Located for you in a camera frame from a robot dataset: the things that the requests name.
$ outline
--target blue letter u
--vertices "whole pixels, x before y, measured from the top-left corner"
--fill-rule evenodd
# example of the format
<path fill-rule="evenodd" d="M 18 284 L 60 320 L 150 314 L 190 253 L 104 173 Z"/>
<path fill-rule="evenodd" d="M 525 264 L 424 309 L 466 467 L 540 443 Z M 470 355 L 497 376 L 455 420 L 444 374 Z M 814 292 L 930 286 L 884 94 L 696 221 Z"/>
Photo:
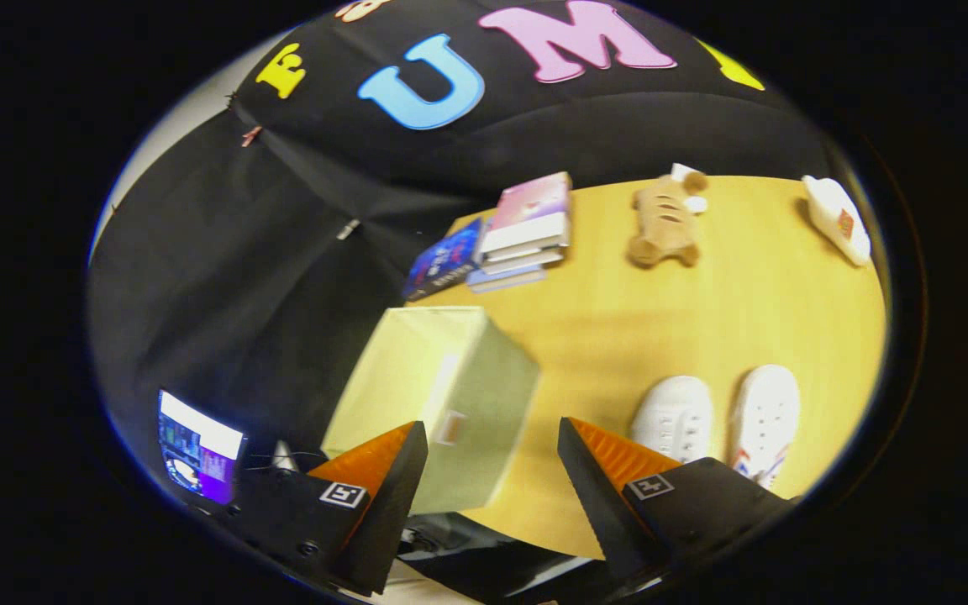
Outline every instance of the blue letter u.
<path fill-rule="evenodd" d="M 414 130 L 438 128 L 468 114 L 484 96 L 484 79 L 465 59 L 446 46 L 450 36 L 436 34 L 406 51 L 406 61 L 426 61 L 450 80 L 450 95 L 428 103 L 398 77 L 396 66 L 373 73 L 357 89 L 361 99 L 372 99 L 396 122 Z"/>

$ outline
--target cable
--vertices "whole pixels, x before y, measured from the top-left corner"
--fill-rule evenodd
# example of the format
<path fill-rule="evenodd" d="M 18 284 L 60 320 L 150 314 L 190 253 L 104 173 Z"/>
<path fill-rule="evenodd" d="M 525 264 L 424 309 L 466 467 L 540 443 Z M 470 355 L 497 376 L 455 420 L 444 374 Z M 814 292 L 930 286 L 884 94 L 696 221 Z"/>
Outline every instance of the cable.
<path fill-rule="evenodd" d="M 326 455 L 318 455 L 318 453 L 313 452 L 289 452 L 288 455 L 252 455 L 256 457 L 270 457 L 270 459 L 272 459 L 272 463 L 266 466 L 253 466 L 252 468 L 245 468 L 245 471 L 263 471 L 265 468 L 272 468 L 274 466 L 274 460 L 285 459 L 285 457 L 292 455 L 314 455 L 316 457 L 323 457 L 323 459 L 327 459 Z"/>

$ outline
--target letter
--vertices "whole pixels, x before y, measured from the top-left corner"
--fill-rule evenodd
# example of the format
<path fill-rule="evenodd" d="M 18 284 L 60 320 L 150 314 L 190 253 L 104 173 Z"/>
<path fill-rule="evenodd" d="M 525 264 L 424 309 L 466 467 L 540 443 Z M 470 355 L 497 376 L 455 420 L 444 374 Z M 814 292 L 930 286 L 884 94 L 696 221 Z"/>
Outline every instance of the letter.
<path fill-rule="evenodd" d="M 567 5 L 572 24 L 562 23 L 526 8 L 503 8 L 481 17 L 481 27 L 506 31 L 525 49 L 538 69 L 538 81 L 553 84 L 573 79 L 585 72 L 584 66 L 568 61 L 554 46 L 569 50 L 598 69 L 611 66 L 604 39 L 618 53 L 615 59 L 635 69 L 665 69 L 677 65 L 675 59 L 660 53 L 641 33 L 626 23 L 614 7 L 603 3 L 571 0 Z"/>
<path fill-rule="evenodd" d="M 484 79 L 465 59 L 447 47 L 449 35 L 436 34 L 407 50 L 407 61 L 425 61 L 450 81 L 450 95 L 430 103 L 401 81 L 396 66 L 373 73 L 357 89 L 361 99 L 371 99 L 402 126 L 430 130 L 468 114 L 484 96 Z"/>
<path fill-rule="evenodd" d="M 749 88 L 756 88 L 757 91 L 764 91 L 764 84 L 760 84 L 760 80 L 757 80 L 756 77 L 753 77 L 752 74 L 746 71 L 744 66 L 739 64 L 738 61 L 731 59 L 709 45 L 705 45 L 699 39 L 697 39 L 697 42 L 700 42 L 700 45 L 715 57 L 715 61 L 719 62 L 719 71 L 723 73 L 723 76 L 727 77 L 727 80 L 737 82 L 738 84 L 745 84 Z"/>
<path fill-rule="evenodd" d="M 271 62 L 260 70 L 256 77 L 257 84 L 266 82 L 274 86 L 276 91 L 279 91 L 280 99 L 288 97 L 289 93 L 293 92 L 293 88 L 297 88 L 304 77 L 304 69 L 293 70 L 296 66 L 301 66 L 301 57 L 293 54 L 293 51 L 298 50 L 299 46 L 295 42 L 286 46 L 285 49 L 279 50 L 276 58 L 271 59 Z"/>
<path fill-rule="evenodd" d="M 346 4 L 345 7 L 339 8 L 334 16 L 341 18 L 343 23 L 355 22 L 355 20 L 365 17 L 387 1 L 389 0 L 362 0 L 360 3 Z"/>

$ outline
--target white shoe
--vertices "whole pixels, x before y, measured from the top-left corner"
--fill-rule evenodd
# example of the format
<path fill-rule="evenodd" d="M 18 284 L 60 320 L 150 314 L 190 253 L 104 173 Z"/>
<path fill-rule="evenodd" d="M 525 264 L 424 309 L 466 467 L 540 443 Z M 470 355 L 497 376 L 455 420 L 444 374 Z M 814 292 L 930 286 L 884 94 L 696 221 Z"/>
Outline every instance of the white shoe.
<path fill-rule="evenodd" d="M 672 376 L 645 395 L 630 439 L 685 464 L 708 455 L 712 399 L 695 376 Z"/>
<path fill-rule="evenodd" d="M 869 263 L 869 234 L 850 196 L 835 179 L 803 176 L 809 192 L 809 218 L 858 267 Z"/>
<path fill-rule="evenodd" d="M 734 406 L 734 470 L 771 487 L 798 432 L 800 405 L 798 381 L 787 368 L 751 371 Z"/>

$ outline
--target wooden table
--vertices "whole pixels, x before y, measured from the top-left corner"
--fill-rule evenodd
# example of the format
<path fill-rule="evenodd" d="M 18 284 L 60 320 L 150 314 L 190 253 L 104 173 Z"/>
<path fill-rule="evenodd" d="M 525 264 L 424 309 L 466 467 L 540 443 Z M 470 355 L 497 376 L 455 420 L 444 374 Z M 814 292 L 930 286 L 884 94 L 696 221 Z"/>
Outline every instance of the wooden table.
<path fill-rule="evenodd" d="M 769 363 L 794 372 L 802 416 L 773 487 L 781 497 L 813 487 L 857 428 L 884 347 L 875 267 L 852 266 L 815 230 L 799 181 L 710 176 L 699 263 L 666 260 L 643 271 L 625 249 L 637 223 L 631 200 L 649 184 L 573 192 L 567 258 L 543 281 L 485 294 L 461 284 L 411 303 L 482 306 L 541 367 L 507 478 L 491 504 L 466 517 L 530 544 L 602 559 L 556 453 L 558 421 L 572 416 L 626 434 L 646 391 L 668 376 L 708 384 L 709 454 L 729 460 L 743 376 Z"/>

